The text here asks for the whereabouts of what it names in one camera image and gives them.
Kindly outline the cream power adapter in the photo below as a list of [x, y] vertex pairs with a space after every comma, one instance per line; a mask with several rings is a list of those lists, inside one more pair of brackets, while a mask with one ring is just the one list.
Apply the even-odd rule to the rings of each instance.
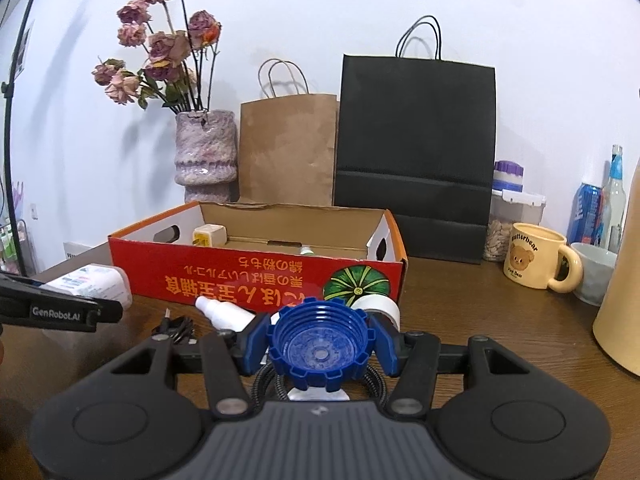
[[192, 244], [201, 247], [221, 247], [227, 244], [228, 234], [220, 224], [203, 224], [193, 230]]

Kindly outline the blue bottle cap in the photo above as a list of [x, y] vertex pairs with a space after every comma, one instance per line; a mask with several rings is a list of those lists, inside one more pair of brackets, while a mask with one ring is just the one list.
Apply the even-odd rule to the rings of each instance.
[[338, 300], [307, 298], [279, 311], [267, 330], [274, 370], [295, 388], [341, 389], [363, 377], [375, 343], [369, 317]]

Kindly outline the cream thermos jug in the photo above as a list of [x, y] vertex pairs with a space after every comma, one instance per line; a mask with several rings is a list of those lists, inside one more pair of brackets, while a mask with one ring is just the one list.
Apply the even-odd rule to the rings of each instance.
[[593, 322], [602, 351], [636, 376], [640, 373], [640, 190], [634, 170], [622, 247], [608, 290]]

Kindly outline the white spray bottle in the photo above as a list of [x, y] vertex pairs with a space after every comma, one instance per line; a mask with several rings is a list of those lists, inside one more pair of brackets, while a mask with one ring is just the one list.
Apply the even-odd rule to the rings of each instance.
[[254, 320], [254, 313], [228, 301], [219, 301], [205, 296], [195, 300], [195, 307], [209, 319], [216, 330], [242, 332]]

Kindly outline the yellow bear mug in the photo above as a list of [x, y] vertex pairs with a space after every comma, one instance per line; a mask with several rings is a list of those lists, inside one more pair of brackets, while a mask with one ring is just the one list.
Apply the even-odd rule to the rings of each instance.
[[568, 294], [582, 280], [582, 262], [564, 235], [518, 222], [512, 226], [503, 274], [521, 286]]

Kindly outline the grey ceramic cup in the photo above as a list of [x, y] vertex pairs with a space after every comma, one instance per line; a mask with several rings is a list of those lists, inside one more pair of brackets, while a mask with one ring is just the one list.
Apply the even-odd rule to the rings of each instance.
[[574, 295], [586, 304], [600, 307], [615, 269], [616, 253], [585, 243], [572, 243], [570, 248], [582, 262], [582, 280]]

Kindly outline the white tape roll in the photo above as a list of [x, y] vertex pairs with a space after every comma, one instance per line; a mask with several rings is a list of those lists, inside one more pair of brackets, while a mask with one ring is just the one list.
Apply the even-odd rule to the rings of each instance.
[[390, 297], [378, 294], [362, 296], [352, 304], [352, 308], [382, 314], [390, 320], [395, 330], [400, 330], [400, 310], [398, 304]]

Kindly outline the red cardboard box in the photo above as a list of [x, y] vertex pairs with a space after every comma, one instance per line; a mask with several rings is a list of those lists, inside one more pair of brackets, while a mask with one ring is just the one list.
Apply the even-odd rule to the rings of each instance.
[[[226, 227], [227, 244], [192, 244], [193, 230], [207, 223]], [[307, 297], [397, 300], [408, 266], [393, 215], [379, 209], [190, 203], [122, 229], [108, 244], [136, 295], [179, 304], [205, 296], [254, 312]], [[314, 255], [299, 255], [302, 245]]]

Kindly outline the clear jar of nuts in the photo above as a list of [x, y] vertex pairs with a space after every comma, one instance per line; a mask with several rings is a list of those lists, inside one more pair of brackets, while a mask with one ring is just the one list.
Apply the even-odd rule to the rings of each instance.
[[547, 200], [543, 195], [492, 190], [483, 258], [503, 262], [514, 223], [539, 224]]

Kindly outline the blue drink can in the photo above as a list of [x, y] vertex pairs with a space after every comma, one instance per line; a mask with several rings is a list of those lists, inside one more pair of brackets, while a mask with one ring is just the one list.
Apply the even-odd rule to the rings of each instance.
[[597, 185], [582, 182], [570, 213], [567, 241], [570, 244], [591, 244], [596, 232], [602, 190]]

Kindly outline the pink ceramic vase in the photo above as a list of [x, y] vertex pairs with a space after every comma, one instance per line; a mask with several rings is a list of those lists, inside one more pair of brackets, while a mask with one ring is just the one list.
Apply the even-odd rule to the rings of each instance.
[[175, 181], [186, 203], [229, 203], [238, 180], [238, 129], [230, 110], [176, 116]]

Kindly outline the purple lidded container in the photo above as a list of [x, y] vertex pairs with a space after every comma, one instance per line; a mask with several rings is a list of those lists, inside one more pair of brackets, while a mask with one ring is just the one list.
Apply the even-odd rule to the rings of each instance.
[[494, 190], [522, 192], [523, 184], [523, 166], [512, 160], [497, 160], [494, 163], [494, 180], [492, 180]]

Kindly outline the dried pink rose bouquet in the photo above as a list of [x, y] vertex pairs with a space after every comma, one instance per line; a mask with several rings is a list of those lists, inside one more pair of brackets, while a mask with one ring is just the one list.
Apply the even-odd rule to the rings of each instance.
[[142, 49], [145, 60], [137, 70], [118, 58], [99, 62], [92, 78], [106, 96], [142, 110], [157, 100], [176, 115], [209, 112], [221, 22], [205, 10], [189, 14], [184, 0], [130, 0], [117, 17], [118, 43]]

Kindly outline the black paper bag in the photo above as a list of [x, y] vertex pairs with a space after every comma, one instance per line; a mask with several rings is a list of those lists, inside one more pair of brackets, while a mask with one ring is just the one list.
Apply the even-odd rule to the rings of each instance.
[[343, 58], [334, 202], [389, 210], [408, 255], [478, 263], [496, 148], [493, 68], [404, 55]]

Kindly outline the brown paper bag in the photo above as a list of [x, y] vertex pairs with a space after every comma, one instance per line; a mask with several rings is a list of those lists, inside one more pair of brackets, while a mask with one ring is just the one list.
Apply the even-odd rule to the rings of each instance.
[[337, 96], [312, 93], [299, 66], [268, 58], [258, 75], [264, 97], [240, 107], [240, 201], [333, 204]]

